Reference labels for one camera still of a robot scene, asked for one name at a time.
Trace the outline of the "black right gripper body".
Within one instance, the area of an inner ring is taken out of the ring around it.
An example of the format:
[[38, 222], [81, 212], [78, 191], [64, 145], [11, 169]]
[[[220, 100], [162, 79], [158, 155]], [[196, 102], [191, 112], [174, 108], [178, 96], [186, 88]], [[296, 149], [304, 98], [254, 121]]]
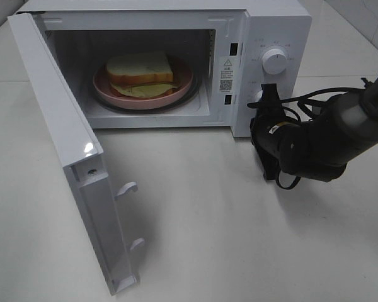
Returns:
[[250, 103], [249, 107], [256, 110], [250, 123], [251, 142], [259, 156], [264, 179], [274, 180], [280, 170], [278, 129], [286, 120], [277, 85], [263, 84], [261, 98], [255, 103]]

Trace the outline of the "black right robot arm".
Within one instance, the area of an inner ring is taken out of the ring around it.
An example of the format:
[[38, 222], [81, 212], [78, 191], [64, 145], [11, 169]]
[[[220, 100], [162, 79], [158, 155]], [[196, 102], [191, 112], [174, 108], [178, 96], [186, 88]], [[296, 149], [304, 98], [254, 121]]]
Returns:
[[280, 99], [276, 84], [262, 85], [250, 122], [251, 143], [263, 177], [279, 187], [280, 174], [330, 182], [347, 163], [378, 144], [378, 78], [363, 88], [331, 87]]

